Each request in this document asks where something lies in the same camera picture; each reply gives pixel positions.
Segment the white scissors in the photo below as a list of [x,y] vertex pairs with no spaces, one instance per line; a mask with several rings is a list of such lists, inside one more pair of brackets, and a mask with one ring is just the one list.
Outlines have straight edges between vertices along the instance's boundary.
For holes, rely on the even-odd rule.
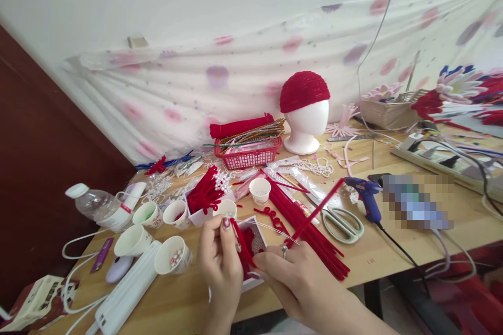
[[[313,202],[316,206],[320,205],[321,200],[318,199],[316,196],[313,194],[307,194],[306,196],[309,198],[310,201]],[[341,208],[335,208],[335,207],[329,207],[328,205],[325,205],[322,210],[322,216],[323,216],[323,224],[325,225],[325,228],[327,231],[330,233],[330,235],[336,239],[339,242],[342,243],[355,243],[358,241],[362,235],[363,232],[365,231],[365,227],[363,226],[363,223],[360,221],[356,215],[352,214],[348,210],[341,209]],[[355,222],[358,224],[358,229],[356,229],[353,225],[351,225],[349,222],[347,222],[339,213],[342,213],[346,216],[351,217]],[[348,238],[340,238],[335,234],[331,227],[328,226],[327,221],[330,221],[333,225],[337,226],[339,229],[342,230],[344,234],[348,236]]]

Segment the white paper cup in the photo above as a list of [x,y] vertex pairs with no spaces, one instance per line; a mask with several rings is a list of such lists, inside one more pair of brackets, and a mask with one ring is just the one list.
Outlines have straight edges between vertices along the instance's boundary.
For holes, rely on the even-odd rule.
[[237,206],[236,203],[234,203],[232,200],[229,199],[224,199],[220,202],[218,205],[218,208],[216,211],[213,212],[213,217],[216,215],[224,215],[229,218],[233,218],[234,220],[237,219]]
[[192,263],[192,252],[180,236],[168,238],[157,250],[154,267],[159,275],[181,275]]
[[270,192],[271,184],[267,179],[255,178],[250,182],[250,193],[256,205],[265,206],[267,200],[269,200]]
[[164,221],[162,221],[162,213],[157,204],[155,202],[148,202],[140,206],[133,216],[133,224],[154,229],[162,226]]
[[116,256],[139,256],[152,243],[152,236],[141,225],[133,225],[121,234],[114,246]]
[[187,203],[184,200],[175,200],[164,210],[162,220],[180,230],[188,228],[190,220]]

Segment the red knitted cap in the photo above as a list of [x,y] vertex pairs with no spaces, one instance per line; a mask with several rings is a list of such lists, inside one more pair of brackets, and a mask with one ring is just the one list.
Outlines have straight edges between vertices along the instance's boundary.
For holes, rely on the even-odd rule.
[[279,108],[285,114],[325,99],[330,99],[330,92],[320,75],[311,71],[297,72],[283,84]]

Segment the bottle cap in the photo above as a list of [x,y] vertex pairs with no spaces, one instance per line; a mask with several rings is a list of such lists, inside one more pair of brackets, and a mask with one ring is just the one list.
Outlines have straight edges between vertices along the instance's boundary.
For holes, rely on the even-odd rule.
[[71,186],[68,190],[66,190],[64,194],[71,197],[72,199],[77,199],[88,191],[89,187],[87,187],[85,184],[77,183],[75,186]]

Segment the red basket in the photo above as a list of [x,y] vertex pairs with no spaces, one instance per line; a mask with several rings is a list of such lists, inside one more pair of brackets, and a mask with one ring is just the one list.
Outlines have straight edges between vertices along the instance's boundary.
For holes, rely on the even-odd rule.
[[[271,139],[271,142],[272,147],[229,154],[223,154],[221,147],[214,147],[214,153],[215,156],[224,160],[228,170],[245,169],[274,161],[276,152],[283,145],[283,140],[281,140],[281,136],[278,136],[276,139]],[[215,139],[215,144],[220,144],[220,139]]]

